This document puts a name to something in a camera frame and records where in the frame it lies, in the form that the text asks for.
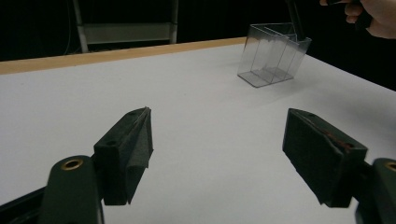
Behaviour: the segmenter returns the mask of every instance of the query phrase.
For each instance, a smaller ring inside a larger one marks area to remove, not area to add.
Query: white table
[[[154,153],[131,206],[106,223],[355,223],[319,205],[282,151],[288,108],[396,158],[396,92],[306,56],[294,80],[254,89],[243,44],[0,76],[0,204],[93,153],[128,111],[152,109]]]

